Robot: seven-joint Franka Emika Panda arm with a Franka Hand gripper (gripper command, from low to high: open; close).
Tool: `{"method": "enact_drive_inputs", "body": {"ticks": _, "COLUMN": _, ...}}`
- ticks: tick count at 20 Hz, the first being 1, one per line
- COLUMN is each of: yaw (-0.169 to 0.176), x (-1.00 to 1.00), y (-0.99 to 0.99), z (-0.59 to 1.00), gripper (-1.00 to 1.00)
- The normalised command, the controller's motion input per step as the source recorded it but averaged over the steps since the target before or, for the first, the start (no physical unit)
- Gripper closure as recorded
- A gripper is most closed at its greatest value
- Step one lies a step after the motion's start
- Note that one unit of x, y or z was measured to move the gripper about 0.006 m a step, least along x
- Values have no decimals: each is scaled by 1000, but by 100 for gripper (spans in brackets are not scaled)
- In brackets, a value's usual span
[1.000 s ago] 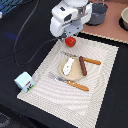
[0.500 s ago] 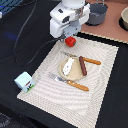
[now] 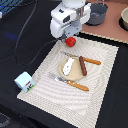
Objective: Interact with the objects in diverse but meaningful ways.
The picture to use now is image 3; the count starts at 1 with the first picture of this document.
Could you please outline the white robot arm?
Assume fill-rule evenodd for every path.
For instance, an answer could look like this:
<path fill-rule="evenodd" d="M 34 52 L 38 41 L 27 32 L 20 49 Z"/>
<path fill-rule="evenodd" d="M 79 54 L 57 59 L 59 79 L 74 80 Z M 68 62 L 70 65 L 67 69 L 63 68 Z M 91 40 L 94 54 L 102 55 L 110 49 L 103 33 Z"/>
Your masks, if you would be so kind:
<path fill-rule="evenodd" d="M 56 39 L 66 39 L 82 30 L 90 18 L 91 4 L 86 0 L 62 0 L 51 11 L 50 30 Z"/>

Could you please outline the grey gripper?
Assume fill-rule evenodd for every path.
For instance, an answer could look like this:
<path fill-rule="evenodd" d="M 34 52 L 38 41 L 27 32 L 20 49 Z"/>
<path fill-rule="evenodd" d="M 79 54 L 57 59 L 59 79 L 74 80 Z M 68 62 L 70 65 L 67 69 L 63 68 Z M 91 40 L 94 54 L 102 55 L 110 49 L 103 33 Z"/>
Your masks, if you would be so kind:
<path fill-rule="evenodd" d="M 78 34 L 80 32 L 80 30 L 78 28 L 76 29 L 64 29 L 62 31 L 62 35 L 59 37 L 60 40 L 64 40 L 67 39 L 71 36 L 73 36 L 74 34 Z"/>

